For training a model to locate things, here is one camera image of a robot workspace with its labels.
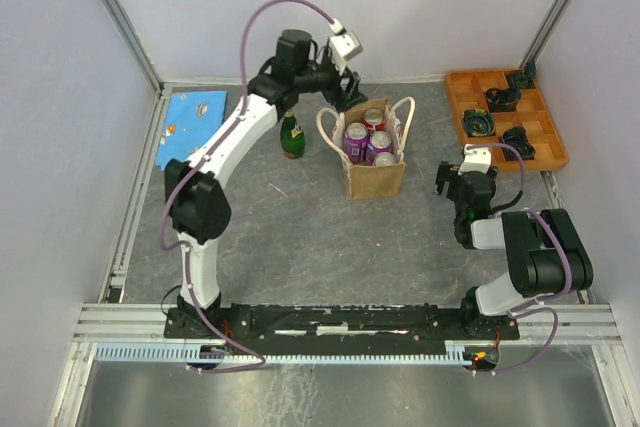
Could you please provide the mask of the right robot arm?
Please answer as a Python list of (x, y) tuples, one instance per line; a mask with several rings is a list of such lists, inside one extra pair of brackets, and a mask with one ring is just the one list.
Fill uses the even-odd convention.
[(502, 250), (507, 270), (470, 291), (471, 306), (458, 315), (467, 336), (481, 338), (495, 316), (592, 286), (591, 260), (564, 209), (500, 212), (491, 205), (495, 167), (472, 170), (446, 161), (438, 165), (436, 192), (454, 204), (456, 241), (468, 250)]

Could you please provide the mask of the green glass bottle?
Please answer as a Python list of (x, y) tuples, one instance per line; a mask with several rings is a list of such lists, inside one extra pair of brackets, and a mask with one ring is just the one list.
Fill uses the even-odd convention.
[(284, 154), (290, 159), (304, 155), (306, 138), (293, 110), (287, 111), (281, 121), (280, 144)]

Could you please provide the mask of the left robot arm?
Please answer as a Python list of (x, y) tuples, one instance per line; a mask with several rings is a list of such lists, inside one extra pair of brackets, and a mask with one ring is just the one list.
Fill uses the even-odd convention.
[(185, 161), (173, 159), (165, 168), (164, 218), (177, 232), (183, 255), (180, 306), (189, 310), (187, 326), (198, 336), (212, 336), (221, 325), (221, 313), (212, 306), (220, 297), (217, 247), (231, 220), (224, 187), (239, 162), (301, 95), (321, 93), (339, 113), (365, 99), (359, 75), (348, 66), (363, 50), (356, 35), (338, 31), (327, 40), (320, 60), (310, 56), (315, 45), (306, 31), (283, 31), (275, 55), (248, 82), (219, 130), (197, 153)]

